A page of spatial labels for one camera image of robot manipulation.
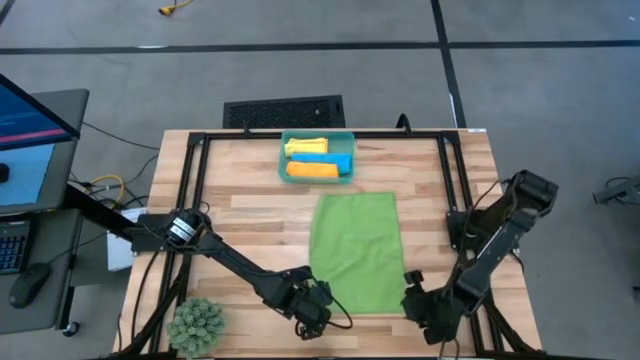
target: gray concrete floor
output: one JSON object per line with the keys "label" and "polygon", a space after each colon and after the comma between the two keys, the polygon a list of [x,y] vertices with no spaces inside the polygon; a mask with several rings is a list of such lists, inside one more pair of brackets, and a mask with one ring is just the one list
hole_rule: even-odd
{"label": "gray concrete floor", "polygon": [[[196,0],[174,17],[161,0],[17,0],[0,47],[141,46],[303,41],[434,41],[428,1]],[[624,0],[442,1],[452,41],[640,38],[640,7]],[[522,168],[560,185],[554,211],[523,242],[540,336],[555,354],[637,358],[640,209],[596,207],[591,193],[637,175],[639,48],[455,50],[469,127],[487,128],[503,177]],[[31,92],[84,87],[86,120],[159,145],[168,128],[217,128],[225,101],[341,94],[347,126],[453,125],[437,50],[0,56],[0,72]],[[104,159],[97,163],[100,156]],[[154,152],[85,128],[82,179],[135,175]],[[153,165],[132,184],[149,191]],[[127,273],[80,288],[84,327],[0,336],[3,359],[75,359],[111,349]]]}

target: computer mouse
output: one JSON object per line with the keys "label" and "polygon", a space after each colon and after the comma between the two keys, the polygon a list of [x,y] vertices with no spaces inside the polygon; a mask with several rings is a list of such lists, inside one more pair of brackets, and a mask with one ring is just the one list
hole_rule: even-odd
{"label": "computer mouse", "polygon": [[9,304],[21,309],[33,302],[51,273],[49,264],[36,263],[18,276],[9,291]]}

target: yellow cable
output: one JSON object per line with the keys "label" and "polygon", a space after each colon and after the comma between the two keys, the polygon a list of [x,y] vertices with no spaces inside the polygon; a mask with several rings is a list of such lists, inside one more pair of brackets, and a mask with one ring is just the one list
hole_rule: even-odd
{"label": "yellow cable", "polygon": [[111,208],[113,209],[114,207],[116,207],[117,204],[120,203],[120,201],[122,201],[122,198],[124,197],[124,180],[122,180],[122,178],[118,175],[110,174],[110,175],[98,176],[97,178],[91,180],[91,184],[95,185],[95,183],[102,180],[106,180],[106,179],[115,179],[115,180],[118,180],[118,182],[120,183],[120,194],[118,195],[116,202],[111,206]]}
{"label": "yellow cable", "polygon": [[187,6],[189,5],[193,0],[187,0],[183,3],[180,4],[175,4],[175,5],[170,5],[170,6],[163,6],[160,9],[158,9],[158,11],[160,12],[160,14],[164,15],[164,16],[170,16],[171,14],[173,14],[174,11],[176,11],[177,8],[183,7],[183,6]]}

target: black clamp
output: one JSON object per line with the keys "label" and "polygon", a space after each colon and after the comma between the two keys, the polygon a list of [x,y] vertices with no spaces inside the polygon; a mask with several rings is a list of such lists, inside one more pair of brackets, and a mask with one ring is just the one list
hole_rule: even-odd
{"label": "black clamp", "polygon": [[396,129],[404,129],[404,134],[407,137],[413,136],[413,130],[411,130],[411,123],[409,123],[409,118],[406,114],[400,114],[398,118],[398,122],[396,123]]}

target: keyboard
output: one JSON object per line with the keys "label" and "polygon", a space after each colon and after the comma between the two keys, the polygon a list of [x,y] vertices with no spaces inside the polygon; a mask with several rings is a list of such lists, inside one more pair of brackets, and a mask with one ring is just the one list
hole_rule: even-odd
{"label": "keyboard", "polygon": [[24,270],[31,249],[30,230],[29,220],[0,222],[0,275]]}

